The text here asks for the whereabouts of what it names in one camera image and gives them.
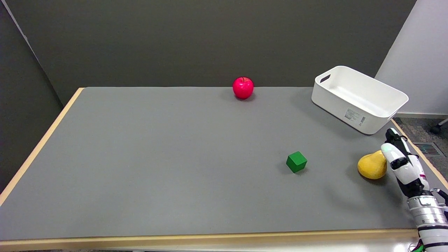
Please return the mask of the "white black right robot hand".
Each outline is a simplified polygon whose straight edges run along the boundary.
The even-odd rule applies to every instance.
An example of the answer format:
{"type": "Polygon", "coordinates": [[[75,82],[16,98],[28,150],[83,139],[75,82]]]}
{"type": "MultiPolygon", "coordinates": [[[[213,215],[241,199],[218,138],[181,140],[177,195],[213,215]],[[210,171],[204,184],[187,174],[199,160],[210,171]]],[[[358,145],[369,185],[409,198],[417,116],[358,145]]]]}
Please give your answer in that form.
{"type": "Polygon", "coordinates": [[[407,145],[407,137],[394,128],[387,129],[386,141],[380,147],[381,153],[389,163],[401,192],[409,199],[430,195],[430,186],[419,156],[412,154],[407,145]]]}

